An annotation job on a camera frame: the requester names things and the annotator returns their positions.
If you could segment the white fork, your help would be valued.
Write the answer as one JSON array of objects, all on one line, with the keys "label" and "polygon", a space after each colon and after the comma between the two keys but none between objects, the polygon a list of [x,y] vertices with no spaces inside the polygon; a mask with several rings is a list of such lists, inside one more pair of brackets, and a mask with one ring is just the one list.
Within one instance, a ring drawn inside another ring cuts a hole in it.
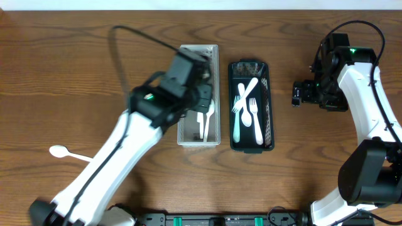
[{"label": "white fork", "polygon": [[256,144],[262,145],[263,144],[263,135],[262,135],[261,127],[259,124],[258,105],[256,103],[255,98],[249,99],[249,109],[250,109],[250,111],[253,115],[253,119],[254,119],[254,132],[255,132]]},{"label": "white fork", "polygon": [[234,104],[234,106],[232,108],[233,113],[237,113],[242,109],[244,103],[246,102],[246,98],[251,93],[253,88],[258,84],[258,82],[259,82],[259,80],[256,77],[251,79],[251,81],[247,85],[244,93],[242,94],[241,98]]}]

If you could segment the pale green plastic fork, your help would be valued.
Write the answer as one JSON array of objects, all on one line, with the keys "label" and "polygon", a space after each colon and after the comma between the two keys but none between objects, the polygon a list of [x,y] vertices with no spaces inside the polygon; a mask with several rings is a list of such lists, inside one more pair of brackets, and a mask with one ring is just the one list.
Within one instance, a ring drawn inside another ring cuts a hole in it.
[{"label": "pale green plastic fork", "polygon": [[240,120],[239,120],[239,111],[234,113],[234,129],[233,129],[233,141],[238,143],[240,141]]}]

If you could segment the white spoon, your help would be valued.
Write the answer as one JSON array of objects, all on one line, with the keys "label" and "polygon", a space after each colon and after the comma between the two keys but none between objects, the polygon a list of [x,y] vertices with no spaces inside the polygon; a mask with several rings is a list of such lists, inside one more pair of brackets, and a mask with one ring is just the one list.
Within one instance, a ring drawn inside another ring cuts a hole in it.
[{"label": "white spoon", "polygon": [[204,114],[197,112],[197,122],[199,123],[199,136],[200,139],[204,138]]},{"label": "white spoon", "polygon": [[82,161],[91,162],[92,158],[80,154],[71,153],[65,146],[54,145],[49,148],[49,152],[52,156],[56,158],[64,158],[66,156],[70,156],[73,158],[77,158]]},{"label": "white spoon", "polygon": [[[239,91],[239,95],[243,96],[243,94],[245,93],[245,87],[243,83],[239,83],[237,85],[238,91]],[[242,114],[241,114],[241,121],[242,123],[246,126],[246,127],[250,127],[252,124],[252,119],[251,119],[251,115],[247,110],[247,104],[246,104],[246,100],[242,101]]]}]

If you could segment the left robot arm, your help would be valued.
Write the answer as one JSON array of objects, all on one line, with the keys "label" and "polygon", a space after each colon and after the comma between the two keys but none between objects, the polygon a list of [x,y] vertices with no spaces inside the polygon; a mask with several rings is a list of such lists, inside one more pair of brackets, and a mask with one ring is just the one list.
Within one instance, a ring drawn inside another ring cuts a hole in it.
[{"label": "left robot arm", "polygon": [[83,172],[50,202],[35,200],[33,225],[135,225],[121,205],[107,204],[130,171],[187,112],[203,112],[217,100],[217,45],[182,45],[167,72],[156,72],[136,87],[129,107]]}]

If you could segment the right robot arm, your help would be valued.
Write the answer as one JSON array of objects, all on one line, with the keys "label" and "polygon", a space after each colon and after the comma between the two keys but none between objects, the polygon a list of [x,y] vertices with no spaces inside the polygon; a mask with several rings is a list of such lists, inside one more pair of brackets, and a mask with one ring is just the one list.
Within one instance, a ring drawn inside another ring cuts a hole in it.
[{"label": "right robot arm", "polygon": [[345,33],[325,37],[310,67],[313,80],[295,82],[291,103],[349,110],[357,148],[341,166],[337,187],[310,205],[310,225],[350,224],[351,218],[401,203],[401,125],[384,93],[377,56],[352,47]]}]

